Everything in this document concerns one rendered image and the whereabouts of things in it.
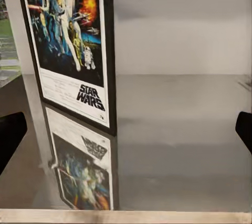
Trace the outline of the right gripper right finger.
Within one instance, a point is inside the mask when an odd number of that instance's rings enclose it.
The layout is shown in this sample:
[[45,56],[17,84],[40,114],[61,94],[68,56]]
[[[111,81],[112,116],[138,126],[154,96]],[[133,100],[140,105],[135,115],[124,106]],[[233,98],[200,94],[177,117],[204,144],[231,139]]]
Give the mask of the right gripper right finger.
[[240,112],[237,117],[235,130],[252,154],[252,114]]

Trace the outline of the poster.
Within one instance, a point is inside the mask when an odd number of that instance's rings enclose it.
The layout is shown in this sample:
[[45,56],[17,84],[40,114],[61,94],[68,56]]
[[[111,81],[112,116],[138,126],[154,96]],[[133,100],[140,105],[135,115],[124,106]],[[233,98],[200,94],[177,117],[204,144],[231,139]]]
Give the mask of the poster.
[[40,100],[117,136],[113,0],[20,0]]

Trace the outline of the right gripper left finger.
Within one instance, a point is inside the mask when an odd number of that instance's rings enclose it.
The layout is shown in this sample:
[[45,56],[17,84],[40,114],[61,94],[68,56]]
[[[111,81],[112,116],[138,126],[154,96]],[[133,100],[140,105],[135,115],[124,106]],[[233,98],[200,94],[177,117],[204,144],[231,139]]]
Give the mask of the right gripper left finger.
[[0,174],[27,132],[22,112],[0,118]]

